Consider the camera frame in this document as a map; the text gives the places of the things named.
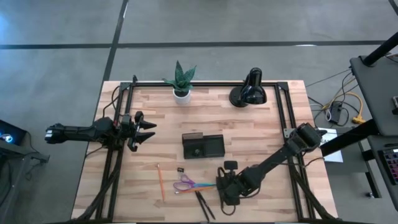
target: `white pot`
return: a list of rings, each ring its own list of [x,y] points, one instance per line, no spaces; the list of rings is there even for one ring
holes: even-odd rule
[[[177,102],[177,104],[179,104],[179,105],[187,104],[191,100],[191,90],[189,90],[188,94],[186,96],[183,96],[183,97],[177,96],[175,94],[175,90],[173,90],[173,95],[174,95],[175,102]]]

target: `white paper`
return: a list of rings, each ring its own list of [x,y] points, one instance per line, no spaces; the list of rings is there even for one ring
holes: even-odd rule
[[[322,136],[321,145],[323,145],[324,143],[337,137],[337,132],[335,129],[319,128],[319,130],[327,131],[327,133]],[[343,162],[343,156],[341,155],[341,151],[337,151],[328,156],[325,156],[325,161],[326,162]]]

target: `black pen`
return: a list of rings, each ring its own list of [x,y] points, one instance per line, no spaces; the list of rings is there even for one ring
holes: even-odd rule
[[[209,205],[207,204],[206,200],[203,198],[202,194],[200,192],[198,192],[198,196],[200,197],[200,199],[202,200],[202,202],[205,204],[207,210],[209,210],[211,217],[215,220],[216,217],[214,216],[213,212],[211,211]]]
[[[204,206],[203,206],[203,204],[202,204],[202,201],[201,201],[199,192],[198,192],[198,191],[195,191],[195,194],[197,195],[197,198],[198,198],[199,204],[200,204],[200,206],[201,206],[201,209],[203,210],[203,213],[204,213],[205,216],[206,216],[207,222],[209,223],[209,222],[210,222],[210,219],[209,219],[209,216],[207,215],[206,210],[205,210],[205,208],[204,208]]]

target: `black box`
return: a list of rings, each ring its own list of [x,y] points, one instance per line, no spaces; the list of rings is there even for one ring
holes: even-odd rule
[[[182,134],[185,159],[224,157],[224,137],[222,134],[204,136],[203,133]]]

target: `snake plant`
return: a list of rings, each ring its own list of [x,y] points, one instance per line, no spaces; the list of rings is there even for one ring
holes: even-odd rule
[[[174,87],[174,92],[177,96],[186,96],[189,90],[193,88],[190,82],[195,75],[196,68],[197,67],[195,66],[184,73],[180,62],[177,61],[177,64],[175,65],[175,80],[167,80],[165,78],[162,80]]]

